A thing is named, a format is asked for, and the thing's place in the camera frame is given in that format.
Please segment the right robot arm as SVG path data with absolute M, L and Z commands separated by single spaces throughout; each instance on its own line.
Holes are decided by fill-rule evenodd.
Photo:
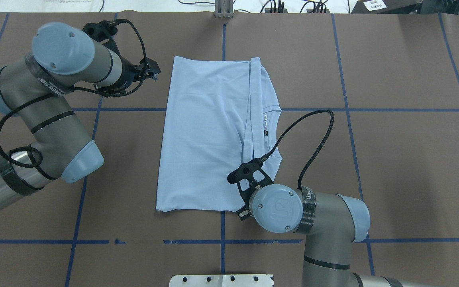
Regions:
M 241 219 L 253 217 L 266 231 L 304 234 L 304 287 L 419 287 L 420 283 L 351 271 L 351 246 L 366 239 L 371 225 L 367 205 L 353 197 L 308 187 L 259 184 L 241 191 Z

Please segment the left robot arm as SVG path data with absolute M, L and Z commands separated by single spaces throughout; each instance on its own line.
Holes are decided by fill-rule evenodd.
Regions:
M 77 182 L 104 164 L 95 140 L 66 100 L 136 92 L 160 73 L 127 19 L 40 27 L 31 51 L 0 69 L 0 210 L 58 178 Z

